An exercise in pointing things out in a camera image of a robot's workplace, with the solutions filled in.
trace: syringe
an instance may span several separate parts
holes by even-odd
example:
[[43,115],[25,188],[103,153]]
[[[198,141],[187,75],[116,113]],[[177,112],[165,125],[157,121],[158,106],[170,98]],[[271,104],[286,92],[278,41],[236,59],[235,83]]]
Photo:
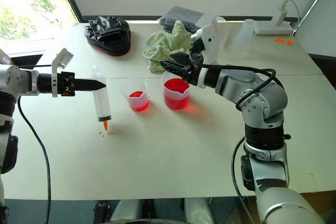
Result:
[[[106,84],[106,78],[98,72],[96,66],[92,67],[91,76],[93,79]],[[108,130],[107,121],[111,120],[111,109],[110,109],[109,96],[107,92],[107,86],[99,90],[94,90],[92,94],[94,99],[94,105],[96,107],[98,122],[103,122],[104,128],[107,131]]]

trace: red liquid cup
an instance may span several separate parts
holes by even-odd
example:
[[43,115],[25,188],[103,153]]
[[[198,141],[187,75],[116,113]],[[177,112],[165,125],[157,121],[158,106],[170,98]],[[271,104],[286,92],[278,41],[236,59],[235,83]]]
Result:
[[161,78],[163,99],[168,108],[181,110],[189,104],[190,85],[181,77],[165,72]]
[[121,93],[127,99],[130,108],[140,112],[149,106],[150,102],[146,91],[146,83],[137,78],[127,80],[121,86]]

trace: plastic beaker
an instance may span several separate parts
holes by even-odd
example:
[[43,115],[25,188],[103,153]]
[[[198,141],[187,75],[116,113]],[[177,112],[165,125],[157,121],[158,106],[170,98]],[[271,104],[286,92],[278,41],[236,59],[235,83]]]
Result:
[[121,86],[121,93],[127,99],[127,102],[133,111],[143,111],[150,104],[146,83],[139,78],[131,78],[124,82]]
[[162,74],[163,99],[168,108],[181,110],[189,104],[190,85],[169,72]]
[[253,19],[246,19],[243,25],[233,39],[229,52],[238,58],[245,58],[251,48],[252,36],[255,28],[255,21]]

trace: tree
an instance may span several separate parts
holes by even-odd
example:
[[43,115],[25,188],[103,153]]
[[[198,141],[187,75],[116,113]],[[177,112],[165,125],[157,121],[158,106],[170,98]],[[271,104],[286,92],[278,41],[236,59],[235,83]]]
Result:
[[29,18],[15,15],[3,8],[0,13],[0,37],[7,40],[29,38],[30,33],[36,32],[35,26]]
[[31,0],[31,6],[36,12],[49,12],[55,10],[56,5],[53,5],[50,0]]
[[48,20],[51,24],[54,23],[53,19],[59,23],[58,19],[52,17],[52,12],[56,9],[57,6],[54,5],[50,0],[30,0],[30,5],[34,11],[39,12],[42,17]]

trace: orange syringe tip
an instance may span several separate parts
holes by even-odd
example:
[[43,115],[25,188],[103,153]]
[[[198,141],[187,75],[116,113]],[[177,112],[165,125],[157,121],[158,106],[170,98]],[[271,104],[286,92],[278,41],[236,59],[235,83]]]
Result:
[[108,129],[107,121],[104,121],[103,124],[104,124],[104,128],[105,128],[105,130],[107,131],[107,129]]

